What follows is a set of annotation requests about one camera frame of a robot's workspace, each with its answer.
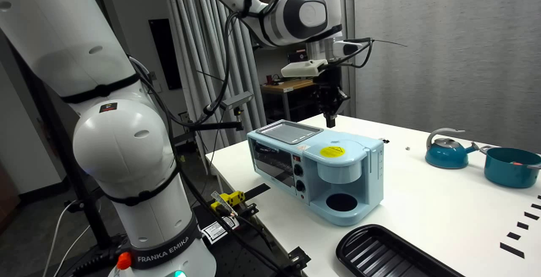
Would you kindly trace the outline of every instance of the tabletop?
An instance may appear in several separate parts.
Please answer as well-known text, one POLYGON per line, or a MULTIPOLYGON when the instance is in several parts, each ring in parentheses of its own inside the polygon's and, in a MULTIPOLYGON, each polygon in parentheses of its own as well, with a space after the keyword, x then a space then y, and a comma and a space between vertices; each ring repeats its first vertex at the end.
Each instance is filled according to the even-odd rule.
POLYGON ((269 93, 287 93, 287 92, 291 92, 293 90, 297 90, 300 88, 312 86, 313 84, 314 83, 311 79, 294 79, 294 80, 288 80, 287 82, 284 82, 276 86, 262 85, 261 90, 263 92, 269 92, 269 93))
MULTIPOLYGON (((325 127, 322 115, 301 123, 325 127)), ((390 141, 384 152, 384 199, 350 227, 327 222, 255 173, 247 142, 217 150, 213 161, 235 190, 261 183, 271 187, 252 200, 260 210, 257 217, 284 251, 300 246, 311 257, 305 275, 352 277, 336 258, 336 245, 350 230, 378 224, 466 277, 541 276, 541 220, 525 217, 525 212, 541 215, 532 207, 541 204, 541 183, 512 189, 489 182, 483 174, 485 156, 479 151, 468 155, 470 164, 463 169, 428 165, 427 132, 343 116, 332 130, 390 141), (517 227, 518 222, 528 229, 517 227), (520 239, 507 237, 509 232, 520 239), (524 252, 524 258, 503 250, 500 243, 524 252)))

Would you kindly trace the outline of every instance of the teal kettle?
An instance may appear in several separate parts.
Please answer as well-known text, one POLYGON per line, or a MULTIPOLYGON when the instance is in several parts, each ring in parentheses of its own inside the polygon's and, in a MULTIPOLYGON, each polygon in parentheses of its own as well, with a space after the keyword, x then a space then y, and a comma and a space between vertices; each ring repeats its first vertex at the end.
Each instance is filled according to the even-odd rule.
POLYGON ((440 128, 429 135, 426 140, 426 156, 425 160, 430 165, 446 168, 460 169, 468 166, 468 154, 479 150, 479 147, 472 142, 471 147, 464 148, 459 142, 451 138, 437 138, 432 142, 432 139, 437 134, 443 133, 459 133, 464 130, 456 130, 451 128, 440 128))

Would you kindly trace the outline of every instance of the black tray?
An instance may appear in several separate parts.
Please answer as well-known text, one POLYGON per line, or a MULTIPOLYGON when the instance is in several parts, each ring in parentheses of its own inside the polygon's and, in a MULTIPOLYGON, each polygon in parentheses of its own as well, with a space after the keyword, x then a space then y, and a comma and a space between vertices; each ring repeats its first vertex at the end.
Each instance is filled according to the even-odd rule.
POLYGON ((464 277, 381 225, 350 231, 336 256, 357 277, 464 277))

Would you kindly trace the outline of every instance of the yellow warning sticker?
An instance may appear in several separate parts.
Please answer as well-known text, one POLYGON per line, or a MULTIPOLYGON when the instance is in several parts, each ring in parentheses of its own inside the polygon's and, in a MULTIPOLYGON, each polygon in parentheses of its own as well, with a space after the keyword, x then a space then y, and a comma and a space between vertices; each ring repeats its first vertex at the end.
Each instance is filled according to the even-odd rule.
POLYGON ((346 150, 342 147, 325 147, 319 152, 324 157, 340 157, 345 153, 346 150))

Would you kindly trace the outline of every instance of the oven tray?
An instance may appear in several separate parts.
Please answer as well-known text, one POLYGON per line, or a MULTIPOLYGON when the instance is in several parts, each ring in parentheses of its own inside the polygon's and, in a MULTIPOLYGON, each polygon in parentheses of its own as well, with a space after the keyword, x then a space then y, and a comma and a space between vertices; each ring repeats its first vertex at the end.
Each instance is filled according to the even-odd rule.
POLYGON ((381 225, 350 231, 336 256, 357 277, 464 277, 381 225))
POLYGON ((292 121, 277 121, 271 123, 256 132, 286 144, 298 144, 309 137, 323 131, 321 128, 293 123, 292 121))

